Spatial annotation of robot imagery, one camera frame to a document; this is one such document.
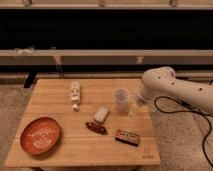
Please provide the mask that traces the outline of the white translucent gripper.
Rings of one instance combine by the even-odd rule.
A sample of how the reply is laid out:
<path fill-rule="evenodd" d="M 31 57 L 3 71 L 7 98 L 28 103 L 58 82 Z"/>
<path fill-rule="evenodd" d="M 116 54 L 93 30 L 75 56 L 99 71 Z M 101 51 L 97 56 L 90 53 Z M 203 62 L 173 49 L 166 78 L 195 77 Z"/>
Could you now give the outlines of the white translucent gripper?
<path fill-rule="evenodd" d="M 132 103 L 128 115 L 134 117 L 143 113 L 143 108 L 147 105 L 148 101 L 140 95 L 136 95 Z"/>

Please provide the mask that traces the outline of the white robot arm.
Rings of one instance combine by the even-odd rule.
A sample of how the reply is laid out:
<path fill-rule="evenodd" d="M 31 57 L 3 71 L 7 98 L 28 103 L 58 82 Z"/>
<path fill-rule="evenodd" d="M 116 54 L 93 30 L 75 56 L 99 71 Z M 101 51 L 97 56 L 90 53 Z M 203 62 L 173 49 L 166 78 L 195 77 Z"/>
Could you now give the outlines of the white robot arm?
<path fill-rule="evenodd" d="M 142 74 L 143 85 L 136 92 L 138 106 L 146 105 L 160 93 L 166 93 L 198 107 L 213 116 L 213 86 L 176 78 L 171 67 L 149 69 Z"/>

